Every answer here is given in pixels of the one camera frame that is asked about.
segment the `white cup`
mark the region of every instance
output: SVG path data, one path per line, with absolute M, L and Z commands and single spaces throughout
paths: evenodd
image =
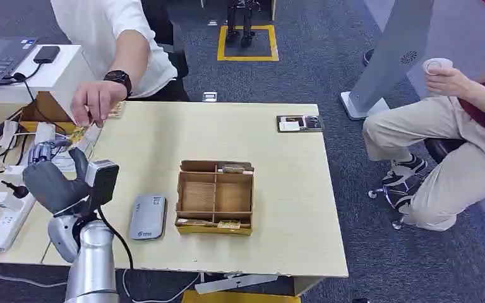
M 436 76 L 436 74 L 429 73 L 429 69 L 431 68 L 453 68 L 453 61 L 445 58 L 428 59 L 423 63 L 423 70 L 431 76 Z

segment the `humanoid robot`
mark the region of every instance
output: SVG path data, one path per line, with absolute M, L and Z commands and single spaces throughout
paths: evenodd
M 252 32 L 252 10 L 260 4 L 256 0 L 228 0 L 227 7 L 227 34 L 226 42 L 234 44 L 239 39 L 240 33 L 235 29 L 237 9 L 244 9 L 244 26 L 242 27 L 241 47 L 249 47 L 256 35 Z

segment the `white t-shirt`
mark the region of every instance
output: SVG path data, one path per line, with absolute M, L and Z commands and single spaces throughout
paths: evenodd
M 51 0 L 61 30 L 73 44 L 80 44 L 94 75 L 102 79 L 114 60 L 116 39 L 124 30 L 136 30 L 150 43 L 148 68 L 133 97 L 148 97 L 177 76 L 144 16 L 140 0 Z

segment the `hand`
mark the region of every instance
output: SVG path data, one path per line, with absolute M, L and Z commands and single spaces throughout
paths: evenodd
M 111 109 L 127 97 L 125 85 L 113 81 L 93 81 L 79 86 L 71 101 L 71 112 L 79 126 L 89 126 L 91 118 L 101 127 Z
M 88 170 L 85 154 L 72 148 L 69 155 L 75 163 L 75 180 L 68 180 L 50 160 L 30 163 L 22 173 L 27 189 L 52 214 L 69 208 L 90 194 L 90 186 L 85 181 Z
M 477 84 L 455 68 L 431 68 L 429 72 L 436 74 L 436 76 L 426 75 L 428 90 L 438 95 L 454 96 L 467 100 Z

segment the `khaki pants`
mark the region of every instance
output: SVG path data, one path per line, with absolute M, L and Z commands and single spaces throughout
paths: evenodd
M 407 147 L 425 138 L 465 139 L 425 179 L 405 222 L 429 230 L 446 230 L 457 214 L 485 198 L 485 129 L 473 121 L 455 97 L 426 98 L 371 116 L 363 138 L 369 159 L 404 159 Z

